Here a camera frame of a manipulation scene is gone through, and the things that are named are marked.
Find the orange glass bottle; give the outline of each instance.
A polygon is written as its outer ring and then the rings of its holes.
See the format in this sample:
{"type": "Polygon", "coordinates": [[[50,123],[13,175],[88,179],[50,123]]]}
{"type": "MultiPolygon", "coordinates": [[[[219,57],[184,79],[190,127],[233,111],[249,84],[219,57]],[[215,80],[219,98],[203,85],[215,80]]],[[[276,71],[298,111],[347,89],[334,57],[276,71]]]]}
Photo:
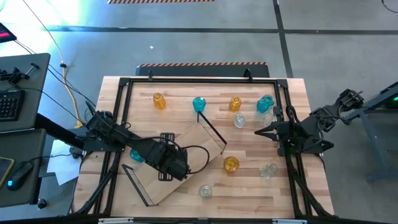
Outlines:
{"type": "Polygon", "coordinates": [[[224,160],[224,170],[226,172],[235,172],[239,169],[239,161],[233,156],[229,156],[224,160]]]}
{"type": "Polygon", "coordinates": [[[239,111],[241,105],[242,101],[239,97],[232,97],[231,101],[229,102],[229,108],[234,112],[239,111]]]}
{"type": "Polygon", "coordinates": [[[154,105],[156,109],[166,109],[166,101],[163,98],[163,95],[160,93],[154,94],[154,105]]]}

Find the gray floor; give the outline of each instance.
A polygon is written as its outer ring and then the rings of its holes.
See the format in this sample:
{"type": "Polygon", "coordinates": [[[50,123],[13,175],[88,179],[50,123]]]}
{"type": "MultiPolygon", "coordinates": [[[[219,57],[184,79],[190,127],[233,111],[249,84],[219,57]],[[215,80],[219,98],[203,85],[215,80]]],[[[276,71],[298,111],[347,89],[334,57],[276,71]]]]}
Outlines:
{"type": "MultiPolygon", "coordinates": [[[[51,63],[57,66],[60,57],[51,39],[18,2],[7,3],[0,12],[0,21],[6,22],[34,51],[50,52],[51,63]],[[23,16],[15,15],[16,9],[23,16]]],[[[272,0],[127,6],[97,0],[27,2],[48,25],[277,28],[272,0]]],[[[384,9],[378,0],[279,2],[286,29],[398,29],[398,14],[384,9]]],[[[398,10],[398,2],[387,2],[398,10]]],[[[103,76],[132,75],[139,63],[266,61],[271,77],[286,77],[277,34],[54,32],[54,36],[70,65],[68,79],[93,101],[97,100],[103,76]]],[[[398,35],[287,35],[286,39],[294,77],[305,79],[312,109],[333,103],[346,88],[363,90],[363,96],[369,98],[397,81],[398,35]]],[[[18,54],[25,52],[15,43],[0,45],[0,56],[18,54]]],[[[73,110],[66,90],[50,75],[44,90],[73,110]]],[[[84,102],[78,100],[83,114],[84,102]]],[[[68,113],[46,97],[39,111],[66,128],[75,125],[68,113]]],[[[391,148],[395,147],[391,139],[397,130],[386,121],[397,119],[392,115],[374,117],[391,148]]],[[[326,137],[335,143],[335,148],[325,153],[335,213],[343,218],[397,223],[398,181],[368,183],[365,179],[366,174],[377,170],[377,164],[361,122],[348,127],[338,124],[326,137]]],[[[64,215],[70,205],[72,185],[57,187],[55,179],[49,177],[41,191],[42,197],[49,200],[48,208],[2,208],[0,220],[64,215]]]]}

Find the orange and black striped tape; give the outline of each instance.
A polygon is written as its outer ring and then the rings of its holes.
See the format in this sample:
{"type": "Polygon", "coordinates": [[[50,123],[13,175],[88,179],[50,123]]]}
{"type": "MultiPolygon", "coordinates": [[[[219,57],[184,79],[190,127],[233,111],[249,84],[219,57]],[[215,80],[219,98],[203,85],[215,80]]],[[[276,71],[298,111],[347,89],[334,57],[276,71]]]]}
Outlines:
{"type": "Polygon", "coordinates": [[[213,62],[213,63],[148,63],[138,67],[220,66],[220,65],[267,65],[265,62],[213,62]]]}
{"type": "Polygon", "coordinates": [[[171,2],[213,2],[214,0],[108,0],[108,4],[171,3],[171,2]]]}

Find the yellow cable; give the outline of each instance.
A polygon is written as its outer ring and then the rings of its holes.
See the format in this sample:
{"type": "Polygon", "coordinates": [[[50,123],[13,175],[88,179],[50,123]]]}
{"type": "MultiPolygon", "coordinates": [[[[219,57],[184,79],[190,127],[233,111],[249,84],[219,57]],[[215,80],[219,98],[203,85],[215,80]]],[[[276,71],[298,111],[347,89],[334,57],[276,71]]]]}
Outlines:
{"type": "MultiPolygon", "coordinates": [[[[65,64],[65,62],[63,61],[63,55],[62,55],[61,49],[60,49],[60,47],[58,46],[57,42],[55,41],[54,37],[51,35],[50,31],[49,31],[49,30],[47,29],[47,27],[43,24],[43,22],[39,19],[39,17],[37,17],[36,13],[29,7],[29,5],[25,2],[25,0],[22,0],[22,1],[23,1],[23,2],[25,3],[25,5],[29,8],[29,10],[33,13],[33,15],[36,17],[36,19],[41,23],[41,25],[44,27],[44,29],[50,34],[51,39],[54,41],[55,45],[56,45],[57,48],[58,48],[58,52],[60,53],[60,56],[61,56],[61,63],[62,63],[62,64],[65,64]]],[[[73,96],[73,93],[70,91],[69,86],[66,85],[66,82],[67,82],[67,74],[65,73],[65,68],[64,68],[64,67],[62,67],[62,78],[63,78],[63,84],[64,84],[65,88],[67,89],[67,91],[68,91],[68,93],[69,93],[69,95],[70,95],[70,98],[72,99],[73,107],[74,107],[74,109],[75,109],[76,117],[77,117],[77,119],[78,119],[75,128],[80,128],[80,127],[83,126],[83,124],[81,123],[81,119],[80,119],[80,115],[79,115],[79,110],[78,110],[78,108],[77,108],[75,96],[73,96]]]]}

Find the wooden tabletop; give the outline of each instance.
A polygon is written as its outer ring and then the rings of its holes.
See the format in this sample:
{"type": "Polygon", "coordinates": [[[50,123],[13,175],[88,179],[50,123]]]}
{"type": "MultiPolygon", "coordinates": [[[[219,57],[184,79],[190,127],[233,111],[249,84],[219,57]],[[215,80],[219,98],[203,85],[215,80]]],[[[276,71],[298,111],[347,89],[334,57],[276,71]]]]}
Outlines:
{"type": "MultiPolygon", "coordinates": [[[[104,77],[97,110],[113,111],[119,78],[104,77]]],[[[304,80],[288,79],[288,84],[292,105],[297,111],[298,118],[303,120],[310,112],[304,80]]],[[[135,83],[127,119],[131,123],[130,131],[141,137],[159,136],[163,132],[179,136],[196,123],[197,115],[193,111],[192,100],[194,97],[202,96],[207,102],[204,115],[226,139],[228,145],[224,153],[214,158],[204,171],[195,174],[156,207],[145,207],[120,167],[111,215],[113,217],[293,218],[285,158],[277,155],[276,142],[254,134],[254,131],[263,128],[256,113],[256,103],[266,94],[274,96],[272,85],[135,83]],[[156,92],[164,95],[166,110],[156,110],[153,107],[152,96],[156,92]],[[234,113],[228,109],[233,96],[238,96],[243,101],[240,109],[240,112],[246,116],[243,129],[235,127],[234,113]],[[227,174],[223,170],[223,161],[228,156],[239,159],[240,168],[233,174],[227,174]],[[259,169],[270,164],[277,164],[279,170],[275,176],[265,179],[260,176],[259,169]],[[212,187],[212,198],[202,199],[199,196],[198,191],[202,185],[212,187]]],[[[126,90],[121,100],[118,123],[121,122],[125,97],[126,90]]],[[[129,150],[126,149],[123,153],[120,165],[127,164],[138,169],[140,165],[130,158],[129,150]]],[[[75,191],[75,209],[79,209],[87,201],[98,185],[103,157],[103,152],[92,153],[82,165],[75,191]]],[[[333,213],[321,160],[314,155],[306,154],[302,159],[308,188],[324,208],[333,213]]],[[[300,190],[298,196],[300,208],[304,212],[300,190]]],[[[105,203],[106,197],[103,197],[101,209],[105,203]]]]}

